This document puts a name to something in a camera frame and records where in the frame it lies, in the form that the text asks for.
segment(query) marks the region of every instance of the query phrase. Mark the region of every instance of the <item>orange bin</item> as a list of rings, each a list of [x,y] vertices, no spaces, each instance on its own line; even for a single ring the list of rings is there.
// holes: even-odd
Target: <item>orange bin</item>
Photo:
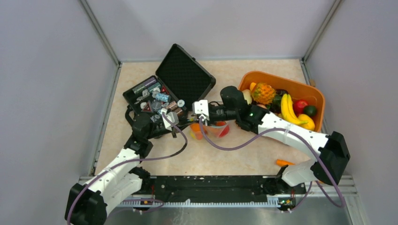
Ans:
[[[259,83],[264,82],[271,85],[274,89],[285,89],[291,95],[293,102],[304,99],[310,105],[314,105],[318,110],[318,113],[312,119],[315,123],[315,131],[320,132],[322,127],[323,120],[323,111],[325,109],[325,97],[318,89],[299,83],[296,81],[292,81],[289,79],[285,79],[282,77],[278,77],[272,74],[267,74],[260,71],[252,71],[244,75],[242,81],[239,84],[239,90],[246,90],[250,88],[251,83]]]

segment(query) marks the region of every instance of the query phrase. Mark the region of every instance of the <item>yellow banana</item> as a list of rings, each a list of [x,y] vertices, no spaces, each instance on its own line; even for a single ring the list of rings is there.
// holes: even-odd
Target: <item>yellow banana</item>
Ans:
[[[296,117],[296,115],[294,113],[292,115],[290,113],[290,111],[293,111],[291,97],[290,97],[290,95],[284,94],[282,96],[282,100],[281,100],[281,112],[282,112],[283,119],[292,124],[295,124],[295,125],[302,125],[302,124],[308,123],[308,121],[299,120]]]

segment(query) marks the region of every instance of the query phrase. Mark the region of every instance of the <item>white wall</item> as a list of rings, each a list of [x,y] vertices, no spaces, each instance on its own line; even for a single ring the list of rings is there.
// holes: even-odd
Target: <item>white wall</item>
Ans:
[[[0,224],[65,224],[114,75],[77,0],[0,2]]]
[[[398,1],[345,1],[309,61],[371,224],[398,224]]]
[[[88,0],[120,60],[304,56],[333,0]]]

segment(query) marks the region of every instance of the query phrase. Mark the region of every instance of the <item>beige tabletop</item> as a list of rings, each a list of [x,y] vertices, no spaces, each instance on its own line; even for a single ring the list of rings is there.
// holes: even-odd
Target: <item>beige tabletop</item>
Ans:
[[[220,91],[230,85],[238,86],[242,77],[250,71],[259,70],[284,78],[305,83],[299,60],[217,60],[199,61],[217,80],[206,99],[220,101]],[[109,164],[122,149],[131,135],[131,126],[124,118],[127,102],[122,93],[139,82],[154,75],[160,62],[123,63],[115,98],[112,103],[107,128],[102,143],[96,174]],[[230,132],[217,139],[216,144],[223,147],[240,145],[255,134],[239,129],[229,122]],[[185,151],[173,158],[143,162],[141,165],[152,175],[272,175],[280,167],[277,159],[300,163],[309,158],[300,151],[276,140],[260,137],[248,146],[235,151],[222,151],[213,148],[205,140],[188,137]],[[151,139],[152,151],[147,158],[170,155],[184,144],[180,134],[173,139],[171,134],[160,139]]]

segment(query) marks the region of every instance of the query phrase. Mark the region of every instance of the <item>red tomato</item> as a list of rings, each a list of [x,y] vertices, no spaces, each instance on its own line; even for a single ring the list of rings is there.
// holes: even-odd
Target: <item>red tomato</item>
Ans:
[[[308,104],[307,101],[305,100],[298,100],[293,104],[293,111],[296,115],[300,115],[303,113],[304,107],[306,107]]]

